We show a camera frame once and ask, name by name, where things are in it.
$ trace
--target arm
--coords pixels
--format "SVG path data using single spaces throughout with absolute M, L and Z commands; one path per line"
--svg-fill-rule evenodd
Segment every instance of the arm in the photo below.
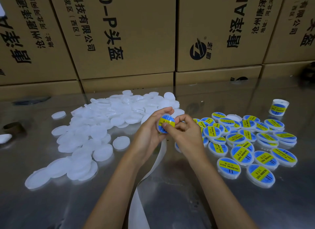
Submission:
M 175 118 L 175 128 L 162 126 L 175 139 L 198 177 L 218 228 L 257 229 L 207 159 L 199 125 L 190 116 L 180 115 Z
M 136 175 L 166 137 L 156 130 L 156 122 L 164 113 L 173 114 L 174 110 L 172 107 L 158 110 L 140 126 L 83 229 L 120 229 L 123 226 Z

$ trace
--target brown cardboard box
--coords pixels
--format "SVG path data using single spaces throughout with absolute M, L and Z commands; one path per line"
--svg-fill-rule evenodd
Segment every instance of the brown cardboard box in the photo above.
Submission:
M 173 86 L 174 73 L 81 80 L 85 93 Z
M 175 70 L 176 0 L 52 0 L 80 79 Z
M 315 0 L 284 0 L 264 63 L 315 59 Z
M 0 85 L 77 79 L 49 0 L 0 1 Z
M 302 70 L 313 61 L 299 61 L 275 64 L 263 64 L 261 78 L 299 76 Z
M 53 96 L 82 93 L 78 81 L 60 81 L 0 86 L 0 100 L 16 100 L 28 96 Z
M 261 64 L 281 2 L 179 0 L 176 71 Z
M 257 65 L 194 72 L 176 72 L 175 85 L 178 86 L 195 83 L 237 81 L 258 78 L 261 68 L 261 65 Z

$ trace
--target logo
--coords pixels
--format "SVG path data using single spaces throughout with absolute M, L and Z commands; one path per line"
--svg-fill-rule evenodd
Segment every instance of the logo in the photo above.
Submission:
M 206 44 L 204 44 L 197 38 L 197 42 L 195 43 L 195 46 L 192 45 L 190 48 L 191 58 L 194 60 L 200 60 L 206 55 L 206 52 L 207 52 Z

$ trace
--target hand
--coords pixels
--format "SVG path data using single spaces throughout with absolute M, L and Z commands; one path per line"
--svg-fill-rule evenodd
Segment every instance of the hand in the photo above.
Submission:
M 173 114 L 172 107 L 155 111 L 138 129 L 128 151 L 141 167 L 151 156 L 157 145 L 165 139 L 167 134 L 161 134 L 156 129 L 156 122 L 165 114 Z
M 200 126 L 189 115 L 177 116 L 175 128 L 166 123 L 162 127 L 174 138 L 188 160 L 195 156 L 206 157 Z

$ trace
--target reflective table surface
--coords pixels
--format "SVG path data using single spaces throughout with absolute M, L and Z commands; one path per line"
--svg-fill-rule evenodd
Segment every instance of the reflective table surface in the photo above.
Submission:
M 268 114 L 273 99 L 289 101 L 285 115 L 275 118 L 285 124 L 286 132 L 298 138 L 298 143 L 290 150 L 298 159 L 297 165 L 292 168 L 279 166 L 273 171 L 276 182 L 270 189 L 252 184 L 245 168 L 238 179 L 224 181 L 260 228 L 314 228 L 315 87 L 284 78 L 133 90 L 134 94 L 142 95 L 151 91 L 160 92 L 160 95 L 174 92 L 180 108 L 193 118 L 223 112 L 254 115 L 263 121 L 273 118 Z M 87 99 L 106 98 L 117 93 L 54 96 L 46 102 L 25 106 L 0 102 L 1 127 L 19 121 L 26 129 L 25 134 L 10 144 L 0 146 L 0 228 L 78 229 L 83 226 L 124 152 L 114 151 L 109 160 L 97 162 L 98 172 L 88 181 L 71 181 L 64 175 L 36 190 L 28 190 L 24 182 L 33 171 L 70 155 L 58 152 L 57 138 L 51 131 L 68 125 L 72 110 L 85 104 Z M 66 111 L 67 116 L 53 120 L 51 115 L 58 111 Z M 123 135 L 132 140 L 139 126 L 113 127 L 108 133 L 112 141 Z M 206 152 L 216 167 L 218 158 L 207 149 Z M 158 148 L 140 169 L 135 187 L 151 169 L 157 155 Z M 139 184 L 138 191 L 151 229 L 216 228 L 194 172 L 183 154 L 175 150 L 170 137 L 162 162 Z

